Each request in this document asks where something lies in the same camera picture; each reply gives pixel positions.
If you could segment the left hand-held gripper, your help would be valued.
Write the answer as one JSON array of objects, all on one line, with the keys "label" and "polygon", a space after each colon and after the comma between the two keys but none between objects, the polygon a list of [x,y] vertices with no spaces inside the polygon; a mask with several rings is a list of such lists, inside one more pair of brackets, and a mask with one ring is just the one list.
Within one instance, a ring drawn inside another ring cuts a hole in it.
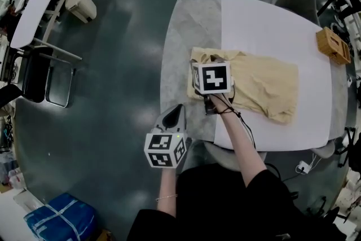
[{"label": "left hand-held gripper", "polygon": [[183,104],[165,110],[147,133],[144,153],[152,168],[177,168],[188,146],[186,108]]}]

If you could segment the black metal-frame chair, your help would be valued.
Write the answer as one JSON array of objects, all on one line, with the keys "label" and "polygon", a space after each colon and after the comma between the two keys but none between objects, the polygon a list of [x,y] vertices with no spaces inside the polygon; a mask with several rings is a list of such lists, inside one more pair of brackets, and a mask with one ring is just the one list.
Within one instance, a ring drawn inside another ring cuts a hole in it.
[{"label": "black metal-frame chair", "polygon": [[[53,52],[53,48],[43,46],[34,48],[26,54],[27,63],[23,78],[22,96],[34,103],[41,103],[45,100],[52,105],[67,108],[76,69],[69,61],[54,57]],[[70,67],[71,76],[67,99],[64,104],[53,102],[50,99],[51,79],[55,68],[52,65],[53,62],[63,63]]]}]

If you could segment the person's right forearm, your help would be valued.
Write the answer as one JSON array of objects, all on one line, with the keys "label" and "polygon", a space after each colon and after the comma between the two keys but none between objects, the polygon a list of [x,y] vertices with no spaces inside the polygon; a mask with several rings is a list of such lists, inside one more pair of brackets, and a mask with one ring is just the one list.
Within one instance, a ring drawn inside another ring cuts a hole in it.
[{"label": "person's right forearm", "polygon": [[226,98],[223,95],[216,94],[211,95],[210,100],[221,114],[222,121],[239,163],[244,184],[248,187],[256,175],[266,170],[266,166],[254,148],[240,119],[236,113],[230,109]]}]

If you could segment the beige trousers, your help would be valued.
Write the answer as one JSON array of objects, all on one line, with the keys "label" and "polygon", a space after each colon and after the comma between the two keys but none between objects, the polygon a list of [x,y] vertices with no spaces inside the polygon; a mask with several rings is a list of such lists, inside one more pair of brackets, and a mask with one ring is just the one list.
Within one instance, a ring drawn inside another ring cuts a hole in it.
[{"label": "beige trousers", "polygon": [[212,55],[230,62],[236,108],[263,114],[284,125],[293,121],[299,92],[297,65],[235,50],[193,47],[191,51],[191,59],[200,63],[210,63]]}]

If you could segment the blue wrapped package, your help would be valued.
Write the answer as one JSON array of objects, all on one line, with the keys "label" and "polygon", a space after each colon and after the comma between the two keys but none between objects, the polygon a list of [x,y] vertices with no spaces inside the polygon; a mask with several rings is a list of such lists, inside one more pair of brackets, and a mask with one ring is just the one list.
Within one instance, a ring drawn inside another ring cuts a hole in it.
[{"label": "blue wrapped package", "polygon": [[63,193],[24,217],[39,241],[85,241],[97,228],[95,209]]}]

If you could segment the wicker basket box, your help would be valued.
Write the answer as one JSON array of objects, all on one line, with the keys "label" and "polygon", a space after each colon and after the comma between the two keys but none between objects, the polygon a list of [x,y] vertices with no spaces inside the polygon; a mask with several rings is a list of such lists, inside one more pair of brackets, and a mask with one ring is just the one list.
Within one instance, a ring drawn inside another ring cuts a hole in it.
[{"label": "wicker basket box", "polygon": [[350,50],[337,34],[324,27],[316,33],[318,50],[338,65],[350,64]]}]

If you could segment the white paper sheet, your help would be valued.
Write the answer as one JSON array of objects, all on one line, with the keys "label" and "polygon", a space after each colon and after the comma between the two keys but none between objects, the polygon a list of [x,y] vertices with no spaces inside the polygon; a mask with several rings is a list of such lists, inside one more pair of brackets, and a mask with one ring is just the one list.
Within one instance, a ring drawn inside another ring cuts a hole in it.
[{"label": "white paper sheet", "polygon": [[318,51],[321,27],[283,8],[259,0],[221,0],[222,50],[270,56],[297,65],[297,111],[288,125],[241,109],[259,151],[299,151],[326,145],[332,116],[329,57]]}]

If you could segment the person's black top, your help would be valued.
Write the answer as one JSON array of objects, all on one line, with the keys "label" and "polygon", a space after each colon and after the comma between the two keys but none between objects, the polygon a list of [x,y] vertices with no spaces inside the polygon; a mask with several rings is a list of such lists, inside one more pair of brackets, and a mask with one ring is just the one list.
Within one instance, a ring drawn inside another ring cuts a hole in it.
[{"label": "person's black top", "polygon": [[182,172],[176,213],[142,209],[127,241],[346,241],[337,226],[305,216],[286,185],[264,170],[245,185],[218,164]]}]

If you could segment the black office chair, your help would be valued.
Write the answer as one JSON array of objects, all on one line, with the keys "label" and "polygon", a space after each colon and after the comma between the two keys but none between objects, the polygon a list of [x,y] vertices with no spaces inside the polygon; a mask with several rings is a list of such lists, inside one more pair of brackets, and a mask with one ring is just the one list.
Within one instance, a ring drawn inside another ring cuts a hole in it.
[{"label": "black office chair", "polygon": [[338,167],[342,168],[348,163],[348,166],[354,172],[361,174],[361,132],[359,133],[358,140],[355,141],[355,128],[345,127],[347,139],[349,141],[346,148],[341,151],[335,151],[336,155],[342,155],[346,153],[346,157],[343,163],[338,163]]}]

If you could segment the white trash bin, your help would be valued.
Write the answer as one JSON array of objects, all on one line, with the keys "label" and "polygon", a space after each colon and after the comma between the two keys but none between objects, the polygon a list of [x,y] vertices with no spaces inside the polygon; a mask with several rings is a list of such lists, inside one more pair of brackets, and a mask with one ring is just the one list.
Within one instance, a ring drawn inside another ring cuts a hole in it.
[{"label": "white trash bin", "polygon": [[88,23],[96,18],[96,5],[92,0],[66,0],[65,8],[83,23]]}]

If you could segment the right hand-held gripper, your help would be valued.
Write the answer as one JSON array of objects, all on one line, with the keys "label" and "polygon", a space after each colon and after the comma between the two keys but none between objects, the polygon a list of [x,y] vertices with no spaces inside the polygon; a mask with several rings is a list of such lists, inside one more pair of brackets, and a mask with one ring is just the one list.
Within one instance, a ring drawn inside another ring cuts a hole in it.
[{"label": "right hand-held gripper", "polygon": [[196,60],[191,60],[190,66],[192,87],[196,95],[203,97],[205,114],[217,114],[218,111],[209,96],[231,92],[233,80],[230,62],[214,60],[210,63],[199,63]]}]

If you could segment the person's left forearm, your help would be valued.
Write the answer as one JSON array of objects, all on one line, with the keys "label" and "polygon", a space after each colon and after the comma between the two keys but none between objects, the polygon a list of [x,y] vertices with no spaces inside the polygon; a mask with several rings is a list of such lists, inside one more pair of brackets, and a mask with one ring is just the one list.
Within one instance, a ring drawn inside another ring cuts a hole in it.
[{"label": "person's left forearm", "polygon": [[176,170],[164,168],[161,175],[157,210],[176,217]]}]

